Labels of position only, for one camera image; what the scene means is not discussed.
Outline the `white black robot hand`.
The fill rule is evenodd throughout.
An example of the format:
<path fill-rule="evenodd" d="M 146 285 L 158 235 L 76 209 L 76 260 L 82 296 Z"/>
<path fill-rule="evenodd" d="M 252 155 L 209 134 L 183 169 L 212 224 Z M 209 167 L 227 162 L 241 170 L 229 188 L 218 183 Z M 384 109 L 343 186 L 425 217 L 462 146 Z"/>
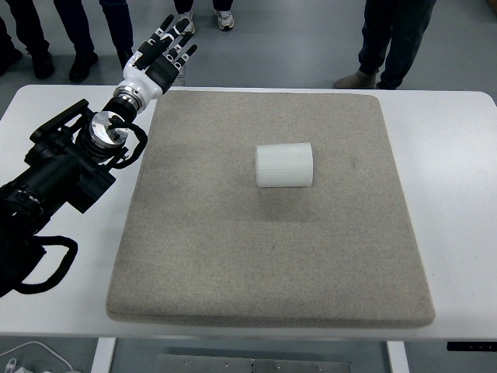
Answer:
<path fill-rule="evenodd" d="M 185 48 L 193 37 L 186 31 L 188 26 L 188 19 L 176 21 L 174 15 L 167 16 L 125 64 L 123 81 L 114 96 L 127 96 L 138 110 L 143 110 L 151 100 L 165 94 L 196 52 L 195 44 Z"/>

